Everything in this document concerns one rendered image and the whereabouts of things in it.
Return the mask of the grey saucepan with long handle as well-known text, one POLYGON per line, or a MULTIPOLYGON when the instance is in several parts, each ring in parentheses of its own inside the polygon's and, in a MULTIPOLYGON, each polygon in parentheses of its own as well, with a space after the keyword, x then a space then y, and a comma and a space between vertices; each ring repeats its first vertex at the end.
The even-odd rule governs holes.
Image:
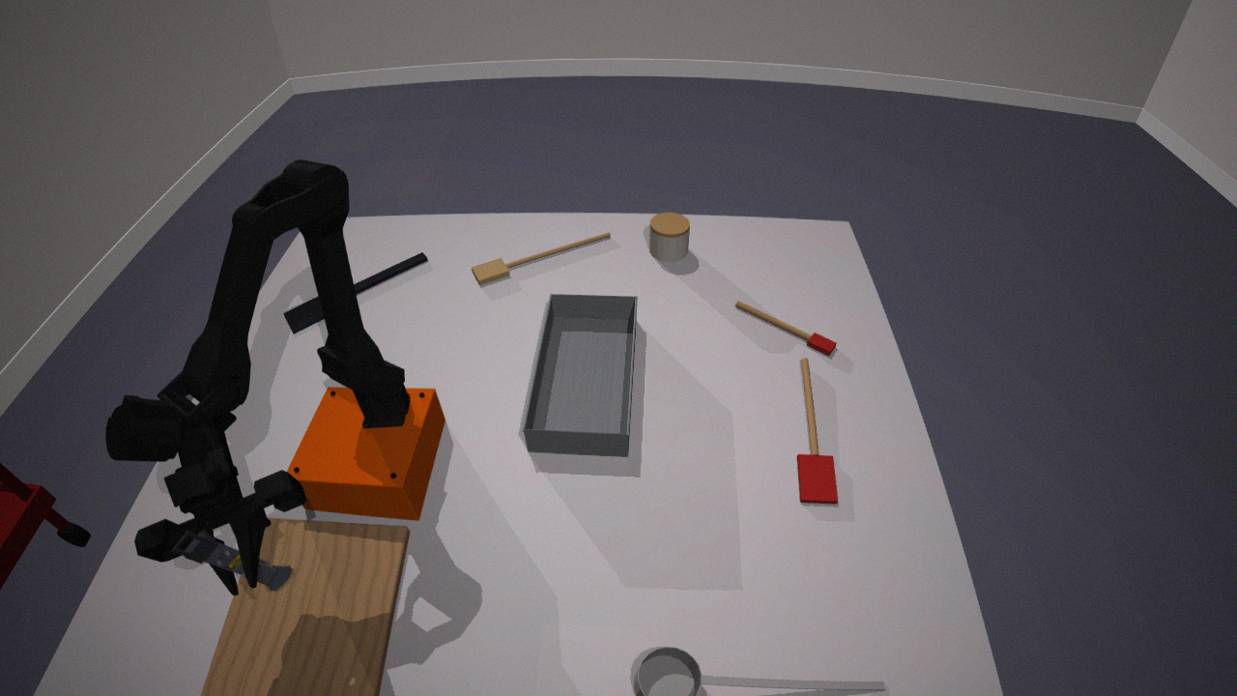
POLYGON ((763 689, 884 690, 884 681, 788 681, 740 677, 703 677, 691 653, 666 647, 647 653, 635 673, 636 696, 696 696, 703 684, 729 684, 763 689))

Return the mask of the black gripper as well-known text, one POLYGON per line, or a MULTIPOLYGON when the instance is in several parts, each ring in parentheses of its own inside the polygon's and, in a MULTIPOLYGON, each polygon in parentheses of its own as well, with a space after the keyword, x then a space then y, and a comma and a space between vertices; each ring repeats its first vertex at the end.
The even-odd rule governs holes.
MULTIPOLYGON (((242 567, 245 579, 250 588, 256 588, 259 574, 259 556, 263 540, 263 532, 271 520, 267 519, 265 508, 275 504, 275 509, 291 511, 306 504, 303 485, 292 475, 281 470, 265 478, 254 481, 254 494, 242 497, 242 488, 238 482, 238 471, 234 466, 235 476, 229 478, 234 494, 228 493, 226 486, 221 486, 219 492, 204 494, 200 499, 190 501, 190 514, 193 519, 181 523, 160 520, 152 525, 145 525, 135 535, 136 553, 140 558, 148 558, 158 562, 168 562, 183 555, 172 553, 176 543, 187 532, 199 535, 204 529, 214 537, 213 529, 219 525, 231 525, 236 537, 238 549, 242 555, 242 567)), ((214 537, 214 540, 216 538, 214 537)), ((221 540, 216 540, 224 543, 221 540)), ((212 564, 209 564, 212 565, 212 564)), ((228 569, 212 565, 212 569, 221 580, 231 595, 239 595, 235 574, 228 569)))

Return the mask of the grey cylindrical jar with tan lid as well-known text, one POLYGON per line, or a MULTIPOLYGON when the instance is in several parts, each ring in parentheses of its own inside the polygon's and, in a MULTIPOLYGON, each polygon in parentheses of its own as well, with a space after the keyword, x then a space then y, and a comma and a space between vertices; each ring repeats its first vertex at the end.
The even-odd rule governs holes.
POLYGON ((675 263, 688 252, 690 221, 675 213, 649 218, 649 253, 664 263, 675 263))

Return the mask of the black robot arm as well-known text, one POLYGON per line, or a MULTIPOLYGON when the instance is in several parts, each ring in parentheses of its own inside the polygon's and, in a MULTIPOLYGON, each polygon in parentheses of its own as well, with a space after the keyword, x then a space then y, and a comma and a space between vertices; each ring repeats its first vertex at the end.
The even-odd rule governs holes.
POLYGON ((106 452, 114 461, 166 462, 200 450, 209 461, 182 466, 165 478, 181 512, 190 501, 219 492, 235 476, 225 430, 250 392, 247 333, 275 239, 298 227, 306 240, 315 291, 327 318, 327 345, 317 349, 322 373, 353 389, 362 428, 401 427, 409 407, 404 368, 383 360, 360 318, 343 226, 349 185, 336 166, 298 159, 268 180, 231 218, 216 293, 204 333, 190 345, 181 375, 158 399, 124 396, 106 419, 106 452), (193 404, 186 396, 199 401, 193 404))

